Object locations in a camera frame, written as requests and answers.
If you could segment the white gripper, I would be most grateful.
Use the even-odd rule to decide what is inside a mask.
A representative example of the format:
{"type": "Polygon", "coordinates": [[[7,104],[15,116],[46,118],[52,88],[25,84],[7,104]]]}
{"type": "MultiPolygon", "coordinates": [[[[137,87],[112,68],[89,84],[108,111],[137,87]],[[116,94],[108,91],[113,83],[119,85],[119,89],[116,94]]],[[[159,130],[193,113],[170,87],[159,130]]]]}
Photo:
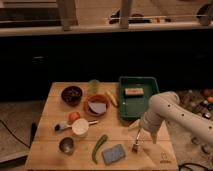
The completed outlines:
{"type": "Polygon", "coordinates": [[[148,131],[152,138],[152,142],[157,142],[157,134],[162,125],[164,118],[154,113],[152,111],[147,111],[144,115],[140,118],[135,120],[128,126],[129,130],[137,128],[139,131],[142,129],[148,131]]]}

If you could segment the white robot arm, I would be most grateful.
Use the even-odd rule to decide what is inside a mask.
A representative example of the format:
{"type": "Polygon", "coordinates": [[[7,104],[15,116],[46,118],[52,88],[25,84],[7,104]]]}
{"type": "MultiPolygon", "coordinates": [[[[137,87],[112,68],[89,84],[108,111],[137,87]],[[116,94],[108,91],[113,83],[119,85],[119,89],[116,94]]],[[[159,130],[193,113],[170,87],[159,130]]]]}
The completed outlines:
{"type": "Polygon", "coordinates": [[[203,142],[213,147],[213,121],[197,116],[179,105],[180,98],[173,91],[158,93],[150,97],[148,110],[134,121],[129,130],[138,128],[150,133],[152,142],[157,142],[157,133],[165,119],[178,123],[203,142]]]}

